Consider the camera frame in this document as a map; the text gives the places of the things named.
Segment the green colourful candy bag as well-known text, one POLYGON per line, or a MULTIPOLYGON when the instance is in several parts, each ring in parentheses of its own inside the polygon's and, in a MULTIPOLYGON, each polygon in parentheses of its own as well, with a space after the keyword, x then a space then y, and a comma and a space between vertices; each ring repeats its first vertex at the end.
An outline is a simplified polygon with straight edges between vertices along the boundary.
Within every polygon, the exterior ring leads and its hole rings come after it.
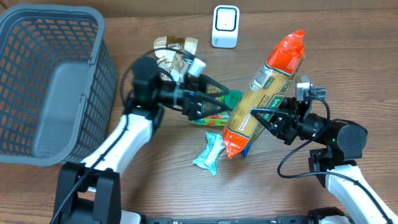
MULTIPOLYGON (((208 95, 216 95, 218 93, 222 93, 223 90, 211 85, 207 84, 206 86, 206 94, 208 95)), ((212 110, 220 110, 221 108, 219 106, 216 106, 212 103, 209 102, 203 102, 203 108, 201 112, 206 112, 206 111, 212 111, 212 110)), ((205 125, 205 126, 224 126, 229 119, 229 112, 228 111, 222 111, 218 112, 213 115, 206 116, 204 118, 200 118, 197 120, 191 121, 192 124, 198 124, 198 125, 205 125)))

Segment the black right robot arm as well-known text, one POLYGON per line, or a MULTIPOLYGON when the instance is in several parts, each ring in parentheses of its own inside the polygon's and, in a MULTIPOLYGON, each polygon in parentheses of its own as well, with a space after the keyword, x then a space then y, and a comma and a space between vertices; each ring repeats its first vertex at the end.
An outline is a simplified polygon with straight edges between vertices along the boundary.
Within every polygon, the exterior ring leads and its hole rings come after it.
POLYGON ((365 181, 357 159, 362 158, 368 140, 368 130, 347 119, 331 119, 311 112, 316 98, 299 100, 286 98, 276 108, 253 108, 254 116, 273 136, 289 145, 300 138, 302 147, 311 142, 323 145, 312 149, 308 159, 309 171, 302 174, 283 174, 282 166, 298 152, 297 147, 279 163, 277 173, 284 179, 314 176, 322 187, 334 195, 345 207, 345 217, 337 208, 320 208, 309 212, 308 223, 332 219, 352 220, 355 223, 397 223, 397 215, 382 201, 365 181))

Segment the blue Oreo cookie pack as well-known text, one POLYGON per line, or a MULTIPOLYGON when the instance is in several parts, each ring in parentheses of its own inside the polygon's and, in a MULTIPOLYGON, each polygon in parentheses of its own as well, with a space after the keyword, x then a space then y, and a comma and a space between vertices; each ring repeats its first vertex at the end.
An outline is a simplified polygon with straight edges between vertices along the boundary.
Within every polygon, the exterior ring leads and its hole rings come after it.
POLYGON ((243 157, 243 158, 246 158, 246 157, 248 156, 248 152, 249 152, 251 146, 252 146, 252 143, 251 143, 251 142, 248 142, 248 143, 245 145, 245 147, 244 147, 243 150, 241 151, 241 154, 242 154, 242 157, 243 157))

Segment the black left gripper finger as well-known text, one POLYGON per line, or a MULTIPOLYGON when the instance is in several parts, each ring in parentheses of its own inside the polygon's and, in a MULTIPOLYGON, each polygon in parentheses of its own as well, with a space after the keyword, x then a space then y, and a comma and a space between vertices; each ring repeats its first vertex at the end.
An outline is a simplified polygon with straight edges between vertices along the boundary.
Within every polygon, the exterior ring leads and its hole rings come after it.
POLYGON ((210 95, 216 102, 202 101, 201 109, 198 117, 200 119, 227 119, 229 113, 232 111, 227 105, 223 103, 225 95, 210 95))
POLYGON ((199 90, 207 95, 227 95, 229 93, 226 86, 204 74, 199 77, 199 90))

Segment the beige brown snack pouch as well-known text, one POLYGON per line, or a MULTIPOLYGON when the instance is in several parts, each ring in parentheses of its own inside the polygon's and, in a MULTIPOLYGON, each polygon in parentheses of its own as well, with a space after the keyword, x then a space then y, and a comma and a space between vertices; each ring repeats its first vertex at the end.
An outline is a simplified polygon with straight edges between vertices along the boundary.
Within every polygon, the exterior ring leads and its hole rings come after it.
MULTIPOLYGON (((164 36, 155 39, 153 47, 155 49, 168 47, 176 50, 183 50, 195 54, 198 39, 192 37, 164 36)), ((155 56, 158 58, 157 64, 176 82, 183 82, 183 74, 187 71, 188 64, 183 59, 183 55, 172 50, 156 50, 155 56)))

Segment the light blue snack packet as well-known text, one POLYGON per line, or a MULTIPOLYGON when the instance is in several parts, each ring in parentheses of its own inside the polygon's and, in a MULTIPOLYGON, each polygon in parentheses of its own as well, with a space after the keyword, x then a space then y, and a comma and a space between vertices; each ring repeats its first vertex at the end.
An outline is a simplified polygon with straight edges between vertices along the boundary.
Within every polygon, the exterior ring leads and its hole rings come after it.
POLYGON ((220 134, 207 132, 206 140, 206 148, 193 160, 193 164, 210 171, 212 176, 216 176, 219 156, 225 150, 223 138, 220 134))

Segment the green lid small jar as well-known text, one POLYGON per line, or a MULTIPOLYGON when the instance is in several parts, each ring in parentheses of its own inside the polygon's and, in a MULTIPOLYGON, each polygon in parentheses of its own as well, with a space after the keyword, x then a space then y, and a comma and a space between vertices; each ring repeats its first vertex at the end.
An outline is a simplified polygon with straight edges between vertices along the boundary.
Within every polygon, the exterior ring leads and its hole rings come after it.
POLYGON ((223 103, 227 105, 231 110, 234 110, 236 105, 239 103, 243 93, 239 90, 230 90, 227 95, 224 96, 223 103))

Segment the orange cracker pack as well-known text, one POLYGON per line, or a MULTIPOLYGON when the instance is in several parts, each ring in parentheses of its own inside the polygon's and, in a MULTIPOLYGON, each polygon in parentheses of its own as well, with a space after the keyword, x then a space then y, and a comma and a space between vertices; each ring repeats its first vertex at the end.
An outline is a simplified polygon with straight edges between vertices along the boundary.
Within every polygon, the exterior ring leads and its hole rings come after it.
POLYGON ((230 114, 222 133, 229 159, 249 149, 264 130, 251 110, 276 109, 282 103, 305 57, 304 35, 304 30, 296 30, 276 45, 230 114))

